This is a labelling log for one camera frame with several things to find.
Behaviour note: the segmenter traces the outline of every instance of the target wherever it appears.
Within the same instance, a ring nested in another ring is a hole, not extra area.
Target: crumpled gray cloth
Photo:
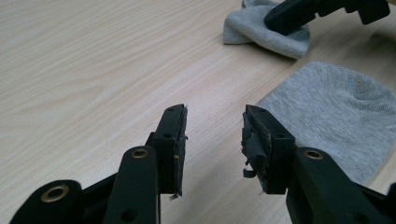
[[[264,17],[276,5],[270,0],[244,0],[243,8],[231,12],[225,19],[224,44],[254,42],[293,59],[303,57],[309,47],[308,25],[290,35],[281,35],[265,26]]]
[[[374,177],[396,142],[396,95],[336,65],[307,64],[258,106],[294,135],[297,146],[326,151],[360,184]]]

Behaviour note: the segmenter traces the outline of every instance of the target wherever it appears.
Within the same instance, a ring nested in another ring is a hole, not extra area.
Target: wood grain
[[[304,64],[340,64],[396,91],[396,14],[361,25],[337,11],[310,22],[298,61],[222,44],[232,1],[1,1],[0,222],[38,187],[114,174],[162,112],[189,107],[184,196],[163,223],[290,223],[284,196],[242,177],[242,112]],[[371,187],[396,181],[390,154]]]

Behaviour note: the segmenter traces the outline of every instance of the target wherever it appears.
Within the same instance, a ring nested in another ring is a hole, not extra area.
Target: light wood surface
[[[340,64],[396,91],[396,13],[361,25],[344,10],[310,22],[298,61],[225,46],[232,1],[1,1],[0,223],[56,179],[83,188],[117,172],[166,107],[189,107],[184,196],[163,223],[290,223],[284,196],[242,177],[242,112],[304,64]],[[369,186],[396,181],[396,155]]]

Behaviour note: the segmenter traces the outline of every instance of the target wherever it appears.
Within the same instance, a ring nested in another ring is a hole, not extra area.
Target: gray sock
[[[329,153],[357,183],[367,183],[396,141],[396,95],[375,80],[328,63],[309,63],[265,96],[299,147]]]
[[[255,42],[266,49],[294,59],[303,57],[309,46],[307,25],[290,35],[281,35],[265,26],[264,17],[276,5],[277,3],[269,0],[245,0],[244,8],[230,13],[225,19],[224,44]]]

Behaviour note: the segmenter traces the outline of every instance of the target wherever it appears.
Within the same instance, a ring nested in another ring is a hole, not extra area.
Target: folded gray cloth
[[[396,95],[375,80],[328,63],[309,63],[264,97],[299,147],[329,153],[364,184],[396,141]]]
[[[309,29],[303,26],[300,30],[281,35],[269,30],[264,24],[264,17],[277,3],[269,0],[245,0],[241,10],[230,13],[224,22],[224,44],[257,43],[258,45],[299,59],[309,46]]]

